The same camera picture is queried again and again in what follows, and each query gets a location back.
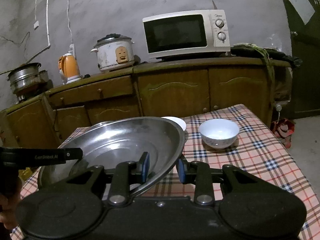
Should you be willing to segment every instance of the white microwave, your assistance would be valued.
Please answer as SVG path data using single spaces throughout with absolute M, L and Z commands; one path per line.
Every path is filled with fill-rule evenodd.
M 224 10 L 195 10 L 143 18 L 151 58 L 230 51 Z

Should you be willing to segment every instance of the white bowl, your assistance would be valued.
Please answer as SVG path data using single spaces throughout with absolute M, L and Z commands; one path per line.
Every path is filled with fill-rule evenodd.
M 223 149 L 235 142 L 239 127 L 230 120 L 211 119 L 200 125 L 199 132 L 207 145 L 214 149 Z
M 162 118 L 169 119 L 171 121 L 176 122 L 180 127 L 182 128 L 183 131 L 186 130 L 187 124 L 185 121 L 183 121 L 181 118 L 174 117 L 174 116 L 163 116 Z

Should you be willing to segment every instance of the pink tablecloth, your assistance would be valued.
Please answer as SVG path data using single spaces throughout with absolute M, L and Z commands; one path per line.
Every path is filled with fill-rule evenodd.
M 203 144 L 198 131 L 200 124 L 213 118 L 225 118 L 236 122 L 240 127 L 237 141 L 223 150 L 213 150 Z M 305 204 L 308 214 L 303 225 L 300 239 L 320 239 L 320 205 L 308 180 L 302 174 L 293 158 L 271 131 L 244 105 L 236 105 L 206 114 L 184 118 L 187 124 L 187 141 L 183 154 L 188 161 L 197 160 L 209 163 L 212 168 L 221 168 L 231 163 L 247 172 L 264 179 L 278 187 L 294 193 Z M 63 143 L 85 132 L 88 127 L 77 128 Z M 21 197 L 37 190 L 36 172 L 24 185 Z M 215 198 L 222 199 L 219 184 L 213 184 Z M 174 168 L 158 184 L 144 195 L 146 196 L 193 196 L 194 186 L 180 183 Z M 16 228 L 12 239 L 22 239 L 22 233 Z

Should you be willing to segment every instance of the human hand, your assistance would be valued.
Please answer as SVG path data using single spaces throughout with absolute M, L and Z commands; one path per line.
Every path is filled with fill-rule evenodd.
M 22 188 L 22 183 L 19 178 L 17 178 L 17 187 L 15 193 L 7 198 L 0 194 L 0 206 L 2 206 L 2 212 L 0 212 L 0 223 L 4 224 L 4 227 L 8 230 L 14 229 L 18 223 L 15 216 L 15 210 L 20 202 L 20 191 Z

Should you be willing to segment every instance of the microwave control panel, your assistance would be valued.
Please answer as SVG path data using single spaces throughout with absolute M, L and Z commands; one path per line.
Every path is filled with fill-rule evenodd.
M 212 10 L 210 23 L 216 51 L 226 51 L 230 48 L 229 31 L 224 10 Z

